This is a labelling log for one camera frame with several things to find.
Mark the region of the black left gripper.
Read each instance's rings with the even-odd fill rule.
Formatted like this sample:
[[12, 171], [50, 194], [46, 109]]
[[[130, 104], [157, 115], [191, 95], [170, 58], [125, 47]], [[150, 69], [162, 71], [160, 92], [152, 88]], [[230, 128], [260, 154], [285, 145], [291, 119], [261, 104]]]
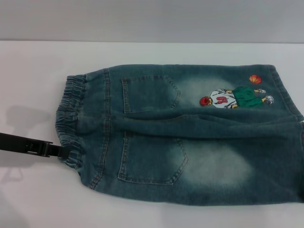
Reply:
[[51, 142], [5, 133], [0, 133], [0, 150], [61, 159], [68, 159], [71, 152], [69, 148], [53, 145]]

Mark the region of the blue denim shorts with cartoon patch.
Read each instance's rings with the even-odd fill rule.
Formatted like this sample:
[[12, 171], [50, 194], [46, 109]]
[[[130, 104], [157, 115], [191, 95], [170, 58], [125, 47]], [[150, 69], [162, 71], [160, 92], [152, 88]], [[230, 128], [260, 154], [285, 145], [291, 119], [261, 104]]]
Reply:
[[304, 115], [272, 65], [68, 76], [56, 131], [83, 185], [192, 206], [304, 203]]

